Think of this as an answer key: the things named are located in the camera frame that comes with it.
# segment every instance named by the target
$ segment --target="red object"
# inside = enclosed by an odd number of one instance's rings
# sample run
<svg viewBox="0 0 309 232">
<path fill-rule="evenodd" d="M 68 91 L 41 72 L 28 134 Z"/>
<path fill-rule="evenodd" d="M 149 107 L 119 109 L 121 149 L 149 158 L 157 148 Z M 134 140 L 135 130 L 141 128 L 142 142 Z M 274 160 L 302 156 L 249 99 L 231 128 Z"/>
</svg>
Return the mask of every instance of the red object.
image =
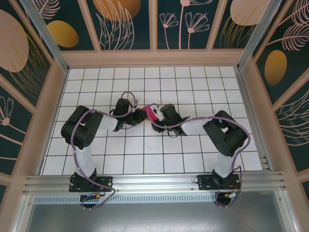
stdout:
<svg viewBox="0 0 309 232">
<path fill-rule="evenodd" d="M 148 107 L 149 107 L 149 106 L 147 105 L 147 106 L 145 106 L 144 108 L 141 108 L 141 110 L 147 112 Z M 156 117 L 154 111 L 152 110 L 152 108 L 149 109 L 149 116 L 150 116 L 150 119 L 151 119 L 152 121 L 155 121 L 155 120 L 158 119 L 158 118 Z"/>
</svg>

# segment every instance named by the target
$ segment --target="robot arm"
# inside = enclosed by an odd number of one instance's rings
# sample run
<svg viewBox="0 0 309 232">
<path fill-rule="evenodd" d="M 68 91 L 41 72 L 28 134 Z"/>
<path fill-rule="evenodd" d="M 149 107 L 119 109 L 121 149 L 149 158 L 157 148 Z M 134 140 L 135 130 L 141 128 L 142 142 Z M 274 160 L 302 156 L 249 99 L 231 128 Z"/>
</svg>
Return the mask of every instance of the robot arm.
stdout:
<svg viewBox="0 0 309 232">
<path fill-rule="evenodd" d="M 156 111 L 159 119 L 155 121 L 160 126 L 172 126 L 187 120 L 188 117 L 181 118 L 176 112 L 174 105 L 168 104 Z M 219 111 L 216 117 L 234 119 L 225 111 Z M 153 125 L 153 129 L 157 132 L 162 132 L 165 129 L 158 128 Z M 212 172 L 213 181 L 217 186 L 223 186 L 233 172 L 233 160 L 235 152 L 244 145 L 248 138 L 247 134 L 237 125 L 220 119 L 199 119 L 188 120 L 180 126 L 168 129 L 176 135 L 199 135 L 206 134 L 219 151 L 216 167 Z"/>
<path fill-rule="evenodd" d="M 116 108 L 112 112 L 113 116 L 121 116 L 127 113 L 129 106 L 130 102 L 128 100 L 119 99 Z M 84 106 L 79 106 L 64 124 L 61 135 L 68 144 L 70 144 L 70 138 L 76 123 L 88 110 L 89 109 Z M 169 131 L 173 131 L 176 135 L 207 134 L 219 151 L 217 164 L 212 172 L 212 180 L 218 187 L 223 186 L 229 181 L 233 173 L 232 165 L 235 152 L 243 146 L 247 139 L 247 134 L 240 127 L 231 122 L 218 119 L 186 121 L 189 117 L 182 118 L 176 112 L 172 104 L 164 105 L 154 110 L 154 112 L 158 115 L 158 119 L 154 120 L 154 123 L 157 125 L 173 127 L 174 125 L 184 122 L 180 126 L 168 129 Z M 215 116 L 233 120 L 233 118 L 224 111 L 219 111 Z M 78 148 L 76 149 L 76 158 L 86 176 L 93 181 L 96 180 L 96 169 L 91 159 L 90 144 L 93 142 L 98 128 L 119 131 L 126 123 L 135 126 L 146 118 L 147 113 L 140 109 L 136 109 L 133 113 L 121 118 L 102 115 L 98 112 L 88 114 L 84 120 L 81 121 L 81 124 L 78 125 L 73 137 L 74 146 Z M 152 124 L 152 127 L 157 132 L 166 130 L 154 124 Z M 82 182 L 86 182 L 78 169 L 76 169 L 74 175 L 78 176 Z"/>
</svg>

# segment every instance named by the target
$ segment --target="grid line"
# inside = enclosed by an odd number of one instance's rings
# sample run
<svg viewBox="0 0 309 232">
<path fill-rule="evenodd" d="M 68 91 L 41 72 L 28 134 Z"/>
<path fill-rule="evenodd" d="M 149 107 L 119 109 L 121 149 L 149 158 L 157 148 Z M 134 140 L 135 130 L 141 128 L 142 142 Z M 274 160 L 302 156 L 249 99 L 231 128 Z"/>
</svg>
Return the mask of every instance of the grid line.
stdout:
<svg viewBox="0 0 309 232">
<path fill-rule="evenodd" d="M 193 90 L 193 100 L 194 100 L 195 116 L 197 117 L 197 105 L 195 103 L 195 95 L 194 95 L 194 88 L 193 88 L 193 83 L 192 83 L 191 69 L 189 69 L 189 72 L 190 72 L 190 78 L 191 78 L 191 86 L 192 86 L 192 90 Z M 201 142 L 201 136 L 200 135 L 198 135 L 198 139 L 199 139 L 199 145 L 201 147 L 201 156 L 202 156 L 202 161 L 203 161 L 203 169 L 204 169 L 204 172 L 205 172 L 205 163 L 204 163 L 204 157 L 203 157 L 203 153 L 202 153 L 202 142 Z"/>
<path fill-rule="evenodd" d="M 128 82 L 127 82 L 127 91 L 129 90 L 129 86 L 130 86 L 130 71 L 131 71 L 131 69 L 129 68 L 129 76 L 128 76 Z M 125 145 L 124 145 L 124 166 L 123 166 L 123 169 L 122 169 L 122 174 L 125 173 L 125 163 L 126 163 L 126 129 L 125 129 Z"/>
<path fill-rule="evenodd" d="M 160 105 L 162 105 L 162 103 L 168 104 L 168 103 L 172 103 L 174 104 L 176 110 L 179 112 L 179 114 L 181 114 L 181 116 L 191 116 L 191 117 L 196 117 L 196 116 L 203 116 L 203 114 L 201 114 L 202 112 L 207 112 L 207 114 L 213 114 L 214 113 L 214 108 L 216 108 L 216 110 L 221 110 L 221 109 L 226 109 L 230 111 L 231 113 L 231 108 L 233 109 L 233 113 L 235 114 L 235 117 L 233 117 L 235 120 L 237 119 L 248 119 L 248 116 L 245 115 L 244 110 L 243 109 L 244 105 L 246 104 L 246 102 L 241 102 L 241 98 L 236 98 L 239 103 L 234 102 L 234 103 L 230 103 L 229 101 L 232 101 L 234 98 L 233 96 L 233 92 L 227 92 L 227 90 L 237 90 L 240 91 L 241 93 L 241 88 L 237 88 L 237 85 L 239 86 L 238 82 L 236 82 L 235 80 L 226 80 L 228 77 L 222 77 L 221 75 L 221 70 L 220 68 L 216 68 L 219 69 L 218 77 L 207 77 L 207 73 L 206 73 L 206 69 L 205 68 L 201 68 L 195 72 L 197 72 L 197 74 L 195 74 L 196 76 L 201 75 L 201 77 L 192 77 L 192 72 L 191 69 L 189 68 L 189 71 L 187 72 L 187 67 L 183 69 L 183 71 L 186 73 L 186 77 L 184 75 L 182 75 L 181 77 L 177 78 L 177 74 L 176 71 L 178 71 L 175 67 L 169 67 L 168 69 L 161 69 L 161 67 L 157 67 L 156 70 L 158 70 L 158 73 L 156 71 L 156 76 L 152 75 L 152 78 L 149 79 L 155 79 L 157 80 L 157 84 L 160 84 L 160 89 L 157 88 L 155 90 L 155 88 L 150 88 L 149 91 L 145 91 L 146 90 L 146 68 L 143 67 L 143 69 L 140 70 L 128 70 L 128 77 L 127 78 L 121 78 L 121 79 L 117 79 L 117 82 L 115 82 L 115 73 L 118 72 L 119 70 L 116 70 L 117 68 L 113 68 L 113 70 L 110 70 L 108 72 L 106 72 L 109 76 L 108 79 L 104 79 L 103 76 L 101 77 L 101 79 L 97 78 L 97 79 L 87 79 L 87 83 L 86 83 L 86 87 L 87 88 L 82 88 L 83 83 L 85 83 L 85 74 L 88 73 L 86 69 L 80 69 L 79 71 L 74 71 L 74 75 L 78 75 L 79 78 L 79 82 L 77 82 L 77 80 L 75 80 L 76 82 L 70 82 L 70 80 L 67 80 L 65 83 L 65 88 L 64 88 L 64 93 L 62 94 L 61 97 L 61 101 L 60 101 L 60 108 L 57 111 L 57 116 L 56 116 L 56 120 L 55 122 L 57 123 L 57 127 L 56 124 L 53 126 L 52 129 L 52 135 L 51 135 L 51 139 L 49 141 L 49 146 L 47 149 L 47 156 L 45 157 L 43 163 L 42 163 L 42 174 L 44 173 L 44 170 L 46 169 L 46 174 L 50 174 L 51 171 L 51 163 L 56 163 L 61 161 L 61 165 L 63 163 L 62 166 L 62 172 L 60 171 L 59 168 L 57 169 L 58 174 L 63 174 L 64 170 L 66 170 L 66 172 L 68 171 L 68 168 L 73 169 L 73 167 L 71 165 L 71 158 L 69 158 L 68 156 L 72 157 L 73 154 L 71 154 L 71 152 L 69 151 L 69 146 L 67 146 L 66 148 L 64 147 L 65 145 L 62 143 L 61 135 L 59 134 L 59 129 L 61 127 L 61 125 L 65 122 L 65 119 L 67 117 L 69 117 L 70 113 L 73 112 L 74 108 L 77 107 L 77 105 L 79 105 L 79 101 L 83 101 L 81 102 L 81 104 L 84 104 L 84 102 L 88 102 L 87 99 L 84 99 L 85 97 L 89 98 L 89 101 L 93 101 L 92 103 L 85 105 L 88 108 L 95 108 L 95 107 L 101 107 L 102 110 L 104 112 L 108 111 L 110 112 L 111 109 L 115 108 L 116 105 L 116 100 L 117 100 L 117 96 L 118 94 L 120 95 L 123 91 L 114 91 L 114 90 L 120 90 L 120 88 L 122 89 L 127 89 L 130 90 L 130 87 L 133 87 L 133 89 L 137 89 L 134 90 L 133 92 L 136 93 L 137 95 L 137 100 L 142 100 L 144 101 L 143 104 L 140 104 L 139 107 L 144 107 L 146 105 L 146 99 L 152 99 L 150 96 L 153 96 L 153 99 L 157 99 L 155 100 L 155 103 L 158 103 Z M 135 76 L 133 76 L 133 78 L 130 78 L 130 74 L 132 74 L 133 72 L 137 71 L 137 75 L 141 78 L 134 78 Z M 104 69 L 99 69 L 99 71 L 96 73 L 98 76 L 103 75 L 105 73 Z M 99 80 L 109 80 L 108 82 L 99 82 Z M 174 85 L 175 82 L 175 87 L 174 86 L 170 86 L 170 85 L 164 85 L 164 83 L 170 83 Z M 79 89 L 79 92 L 70 92 L 70 90 L 75 90 Z M 248 120 L 243 120 L 246 126 L 250 126 L 250 123 L 248 124 Z M 191 149 L 191 144 L 187 143 L 187 141 L 185 141 L 185 138 L 178 138 L 177 139 L 177 148 L 173 148 L 173 140 L 171 139 L 172 144 L 169 144 L 171 148 L 168 148 L 168 146 L 166 146 L 166 149 L 164 150 L 164 141 L 167 142 L 166 138 L 167 138 L 167 134 L 166 131 L 164 133 L 152 133 L 150 132 L 149 134 L 147 130 L 151 131 L 151 128 L 149 128 L 149 126 L 151 127 L 151 124 L 146 124 L 145 122 L 143 122 L 142 124 L 138 125 L 137 127 L 134 127 L 133 130 L 128 130 L 125 132 L 121 132 L 119 131 L 117 135 L 115 132 L 110 132 L 110 131 L 101 131 L 102 133 L 98 133 L 98 135 L 96 135 L 95 137 L 99 140 L 103 140 L 105 139 L 105 148 L 104 149 L 100 149 L 100 144 L 93 144 L 91 149 L 96 149 L 99 152 L 96 152 L 95 157 L 97 156 L 104 156 L 104 160 L 102 160 L 101 162 L 103 162 L 103 166 L 102 163 L 100 163 L 100 165 L 96 165 L 100 166 L 100 170 L 102 169 L 102 173 L 103 174 L 124 174 L 124 173 L 128 173 L 128 172 L 133 172 L 133 174 L 135 173 L 135 169 L 136 169 L 136 174 L 139 173 L 175 173 L 175 172 L 180 172 L 180 173 L 190 173 L 191 171 L 194 171 L 194 167 L 192 166 L 194 163 L 197 165 L 197 171 L 204 171 L 204 172 L 208 172 L 209 171 L 209 161 L 211 160 L 211 163 L 215 163 L 214 157 L 215 156 L 208 156 L 205 154 L 213 154 L 216 152 L 210 152 L 213 149 L 208 149 L 207 146 L 211 145 L 209 143 L 209 141 L 207 140 L 203 140 L 202 135 L 198 136 L 199 139 L 199 146 L 200 146 L 200 150 L 201 152 L 191 152 L 194 151 Z M 140 151 L 136 153 L 134 152 L 134 148 L 131 148 L 129 152 L 130 154 L 126 154 L 126 142 L 128 138 L 130 137 L 134 137 L 136 140 L 139 141 L 140 146 L 137 147 L 136 149 L 138 149 L 137 151 Z M 148 137 L 147 141 L 148 141 L 148 145 L 146 147 L 145 144 L 145 138 Z M 113 138 L 119 138 L 119 140 L 121 141 L 121 151 L 117 151 L 114 150 L 114 146 L 116 148 L 116 146 L 119 144 L 117 141 L 117 139 L 113 139 Z M 59 147 L 59 152 L 55 152 L 55 148 L 52 147 L 50 148 L 50 144 L 51 141 L 53 139 L 56 139 L 53 141 L 53 146 L 59 144 L 62 145 L 61 147 Z M 160 146 L 158 146 L 157 144 L 159 142 L 162 142 L 162 148 Z M 250 147 L 249 150 L 246 150 L 246 152 L 253 152 L 256 153 L 256 155 L 258 156 L 258 151 L 257 149 L 252 146 Z M 130 156 L 136 156 L 136 163 L 132 163 L 132 160 L 135 160 L 134 157 L 130 157 Z M 108 167 L 105 165 L 105 161 L 106 161 L 106 157 L 108 157 Z M 243 162 L 244 159 L 242 157 L 242 154 L 240 155 L 240 159 L 241 159 L 241 163 L 242 166 L 244 167 L 245 171 L 251 171 L 251 170 L 247 170 L 245 168 L 245 163 Z"/>
<path fill-rule="evenodd" d="M 176 68 L 174 67 L 174 72 L 175 72 L 175 84 L 176 84 L 176 95 L 177 95 L 177 107 L 178 107 L 178 112 L 179 112 L 179 99 L 178 99 L 178 91 L 177 91 L 177 81 L 176 81 Z M 180 141 L 182 144 L 182 156 L 183 156 L 183 138 L 180 136 Z M 183 172 L 185 173 L 185 169 L 184 169 L 184 157 L 183 157 Z"/>
<path fill-rule="evenodd" d="M 114 84 L 114 78 L 115 78 L 115 69 L 114 69 L 114 73 L 113 73 L 113 79 L 112 79 L 112 87 Z M 108 132 L 106 132 L 106 141 L 105 141 L 105 151 L 104 151 L 104 162 L 103 162 L 103 171 L 102 174 L 104 174 L 104 166 L 105 166 L 105 160 L 106 160 L 106 147 L 107 147 L 107 140 L 108 140 Z"/>
</svg>

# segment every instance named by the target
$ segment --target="flower illustration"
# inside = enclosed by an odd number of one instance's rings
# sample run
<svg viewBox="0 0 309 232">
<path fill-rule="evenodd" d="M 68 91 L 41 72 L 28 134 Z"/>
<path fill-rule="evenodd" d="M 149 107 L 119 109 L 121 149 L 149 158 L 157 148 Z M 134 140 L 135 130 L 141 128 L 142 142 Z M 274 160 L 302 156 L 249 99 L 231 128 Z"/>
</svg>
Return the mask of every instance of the flower illustration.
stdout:
<svg viewBox="0 0 309 232">
<path fill-rule="evenodd" d="M 207 13 L 196 13 L 192 18 L 192 12 L 185 14 L 185 23 L 189 32 L 188 49 L 190 49 L 190 36 L 192 33 L 209 30 L 209 24 L 206 24 L 208 22 L 206 15 Z"/>
<path fill-rule="evenodd" d="M 175 13 L 167 13 L 166 15 L 164 13 L 161 13 L 160 14 L 160 20 L 161 20 L 161 23 L 164 27 L 164 33 L 165 33 L 165 41 L 166 41 L 166 45 L 169 49 L 169 44 L 168 44 L 168 37 L 166 35 L 166 28 L 171 28 L 171 27 L 174 27 L 174 26 L 177 26 L 178 25 L 178 21 L 176 21 L 176 16 L 175 16 Z"/>
<path fill-rule="evenodd" d="M 7 103 L 3 96 L 0 97 L 0 125 L 7 126 L 10 124 L 14 101 L 8 98 Z"/>
<path fill-rule="evenodd" d="M 0 97 L 0 125 L 10 126 L 13 129 L 26 134 L 22 130 L 17 129 L 16 127 L 14 127 L 10 124 L 10 117 L 12 115 L 13 106 L 14 106 L 14 101 L 11 98 L 8 98 L 7 102 L 5 102 L 4 97 L 3 96 Z M 22 145 L 21 142 L 15 140 L 15 139 L 9 138 L 9 137 L 7 137 L 3 134 L 0 134 L 0 137 L 3 138 L 3 139 L 6 139 L 8 141 L 11 141 L 15 144 Z M 16 160 L 15 158 L 6 158 L 6 157 L 0 157 L 0 159 Z"/>
<path fill-rule="evenodd" d="M 180 24 L 179 24 L 179 49 L 182 48 L 182 22 L 183 22 L 183 9 L 186 6 L 197 6 L 212 3 L 212 0 L 180 0 L 182 5 L 182 11 L 180 13 Z"/>
<path fill-rule="evenodd" d="M 212 0 L 202 0 L 202 1 L 197 1 L 197 0 L 180 0 L 180 4 L 182 6 L 190 6 L 190 5 L 204 5 L 211 3 Z"/>
</svg>

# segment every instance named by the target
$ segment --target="leaf illustration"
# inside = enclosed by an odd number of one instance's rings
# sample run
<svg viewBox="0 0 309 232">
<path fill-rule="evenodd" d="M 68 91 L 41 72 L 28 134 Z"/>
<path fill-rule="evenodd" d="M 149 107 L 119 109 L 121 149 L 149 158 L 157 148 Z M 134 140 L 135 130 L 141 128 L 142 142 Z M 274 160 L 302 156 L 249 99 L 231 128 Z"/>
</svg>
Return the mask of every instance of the leaf illustration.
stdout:
<svg viewBox="0 0 309 232">
<path fill-rule="evenodd" d="M 296 100 L 293 103 L 283 105 L 279 108 L 279 113 L 277 117 L 279 120 L 286 119 L 290 115 L 295 114 L 302 107 L 306 106 L 309 103 L 309 90 L 304 94 L 300 99 Z"/>
<path fill-rule="evenodd" d="M 300 99 L 280 107 L 280 127 L 290 146 L 309 143 L 309 90 Z"/>
<path fill-rule="evenodd" d="M 110 32 L 106 27 L 106 19 L 103 17 L 103 19 L 96 13 L 98 20 L 100 22 L 101 26 L 101 34 L 100 34 L 100 45 L 103 47 L 104 50 L 109 50 L 111 47 L 110 43 Z"/>
<path fill-rule="evenodd" d="M 96 2 L 100 11 L 106 16 L 101 18 L 96 14 L 101 25 L 99 42 L 102 48 L 104 50 L 131 49 L 134 43 L 134 26 L 128 10 L 123 9 L 120 2 L 118 2 L 119 10 L 111 0 L 106 0 L 105 4 L 101 0 Z"/>
<path fill-rule="evenodd" d="M 284 50 L 299 51 L 309 41 L 309 24 L 290 26 L 281 39 L 269 42 L 267 45 L 281 41 Z"/>
<path fill-rule="evenodd" d="M 120 13 L 124 17 L 124 21 L 121 22 L 121 26 L 123 28 L 120 38 L 120 45 L 116 48 L 118 50 L 123 50 L 127 45 L 130 46 L 129 50 L 132 48 L 134 43 L 134 26 L 132 17 L 127 9 L 123 9 L 123 7 L 119 4 Z"/>
<path fill-rule="evenodd" d="M 60 9 L 59 0 L 33 0 L 40 15 L 45 19 L 52 19 Z"/>
<path fill-rule="evenodd" d="M 299 26 L 309 22 L 309 0 L 297 0 L 293 9 L 292 20 Z"/>
</svg>

